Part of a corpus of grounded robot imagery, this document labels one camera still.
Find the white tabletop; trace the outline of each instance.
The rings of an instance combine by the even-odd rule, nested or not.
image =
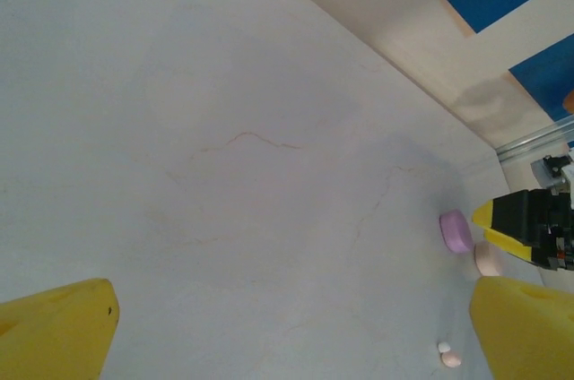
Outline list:
[[[110,278],[102,378],[489,377],[438,218],[508,191],[494,152],[309,0],[0,26],[0,298]]]

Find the pink disc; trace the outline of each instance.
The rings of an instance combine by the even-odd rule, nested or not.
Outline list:
[[[470,252],[474,247],[473,237],[465,215],[459,210],[440,215],[440,230],[448,249],[453,253]]]
[[[502,257],[500,250],[488,241],[481,241],[474,246],[474,261],[481,275],[496,277],[502,275]]]

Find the white table surface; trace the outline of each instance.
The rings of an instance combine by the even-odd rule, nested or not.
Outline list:
[[[0,32],[0,299],[110,278],[102,378],[489,378],[438,217],[508,191],[494,152],[309,0],[3,0]]]

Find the white wall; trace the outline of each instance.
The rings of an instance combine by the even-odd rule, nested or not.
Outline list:
[[[0,18],[0,300],[110,278],[103,378],[488,378],[438,217],[494,152],[309,0]]]
[[[446,0],[313,0],[497,147],[551,123],[508,69],[574,32],[570,0],[530,0],[474,34]]]

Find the small white ball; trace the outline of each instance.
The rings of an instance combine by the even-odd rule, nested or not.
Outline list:
[[[442,363],[449,368],[456,368],[463,362],[460,356],[452,350],[442,353],[440,355],[440,360],[442,360]]]
[[[450,351],[450,344],[448,344],[446,341],[440,342],[439,353],[446,353],[448,351]]]

